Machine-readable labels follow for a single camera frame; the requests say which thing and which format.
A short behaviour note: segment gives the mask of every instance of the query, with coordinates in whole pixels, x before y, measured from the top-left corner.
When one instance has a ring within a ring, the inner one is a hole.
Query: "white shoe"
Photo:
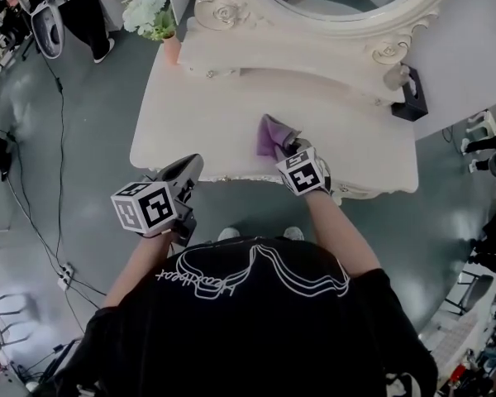
[[[477,161],[476,159],[474,159],[474,160],[472,160],[472,161],[470,162],[470,165],[469,165],[469,172],[470,172],[471,174],[473,174],[476,170],[478,170],[478,168],[476,168],[476,163],[477,163],[477,162],[478,162],[478,161]]]
[[[288,238],[293,242],[305,241],[305,237],[303,236],[301,229],[299,229],[298,227],[288,227],[287,229],[284,230],[283,237]]]
[[[240,237],[241,233],[239,232],[238,229],[235,228],[224,228],[221,232],[221,235],[218,236],[217,241],[221,242],[224,240],[229,240],[230,238],[237,238]]]
[[[463,140],[461,140],[461,153],[463,153],[463,155],[466,155],[466,148],[469,144],[470,140],[468,138],[463,138]]]
[[[108,52],[101,59],[94,59],[93,60],[93,63],[101,63],[101,62],[103,62],[105,60],[105,57],[108,56],[108,53],[110,53],[112,51],[112,49],[114,48],[114,45],[115,44],[116,44],[116,42],[114,41],[114,39],[113,38],[109,38],[108,39]]]

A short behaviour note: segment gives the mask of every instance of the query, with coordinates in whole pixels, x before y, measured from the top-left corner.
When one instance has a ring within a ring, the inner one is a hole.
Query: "pink vase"
[[[182,48],[182,43],[178,37],[173,35],[171,38],[164,38],[164,54],[165,60],[170,65],[177,65],[179,63],[180,49]]]

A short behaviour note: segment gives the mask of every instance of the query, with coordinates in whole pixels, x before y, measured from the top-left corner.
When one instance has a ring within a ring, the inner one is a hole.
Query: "power outlet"
[[[60,271],[60,274],[62,275],[62,278],[59,278],[59,280],[57,281],[57,285],[64,292],[72,284],[72,279],[74,278],[74,273],[75,273],[75,270],[74,270],[73,266],[70,263],[65,263],[62,266],[62,270]]]

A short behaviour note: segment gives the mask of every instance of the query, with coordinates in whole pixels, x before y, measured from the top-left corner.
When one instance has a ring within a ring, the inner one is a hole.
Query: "white wall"
[[[430,113],[417,139],[496,103],[496,0],[444,0],[405,60],[418,69]]]

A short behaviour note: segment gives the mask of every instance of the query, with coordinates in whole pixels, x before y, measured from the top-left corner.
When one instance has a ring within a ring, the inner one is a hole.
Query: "black t-shirt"
[[[169,258],[97,312],[37,395],[433,396],[436,379],[382,270],[350,280],[311,243],[237,238]]]

